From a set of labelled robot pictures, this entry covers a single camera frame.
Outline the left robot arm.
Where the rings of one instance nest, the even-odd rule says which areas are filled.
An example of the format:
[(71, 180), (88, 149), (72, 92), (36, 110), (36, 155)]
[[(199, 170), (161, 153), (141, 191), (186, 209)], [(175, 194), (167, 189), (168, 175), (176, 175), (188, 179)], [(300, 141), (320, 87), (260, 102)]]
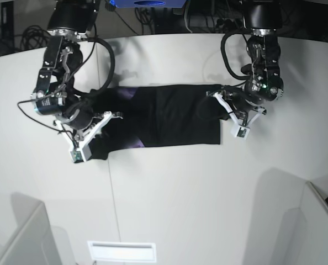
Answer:
[[(216, 98), (224, 109), (218, 119), (231, 119), (239, 125), (248, 126), (253, 122), (248, 117), (251, 111), (265, 115), (263, 104), (277, 100), (284, 92), (279, 67), (281, 48), (277, 36), (283, 21), (279, 1), (241, 1), (241, 10), (243, 28), (226, 33), (220, 43), (228, 73), (241, 84), (222, 86), (210, 97)], [(228, 38), (237, 34), (250, 36), (246, 41), (246, 52), (251, 63), (241, 68), (241, 75), (232, 70), (226, 52)]]

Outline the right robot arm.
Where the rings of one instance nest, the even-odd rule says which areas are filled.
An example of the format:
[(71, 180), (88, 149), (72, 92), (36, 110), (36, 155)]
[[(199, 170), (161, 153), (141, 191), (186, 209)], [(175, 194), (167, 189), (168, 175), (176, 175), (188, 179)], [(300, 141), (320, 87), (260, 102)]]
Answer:
[[(57, 1), (49, 20), (50, 38), (36, 86), (27, 101), (39, 115), (52, 115), (60, 122), (57, 130), (65, 134), (74, 150), (80, 148), (92, 124), (100, 122), (103, 112), (114, 110), (115, 95), (108, 87), (115, 72), (115, 53), (98, 35), (96, 19), (100, 1)], [(89, 60), (83, 57), (79, 42), (103, 46), (109, 54), (109, 72), (98, 89), (81, 92), (74, 87), (76, 73)]]

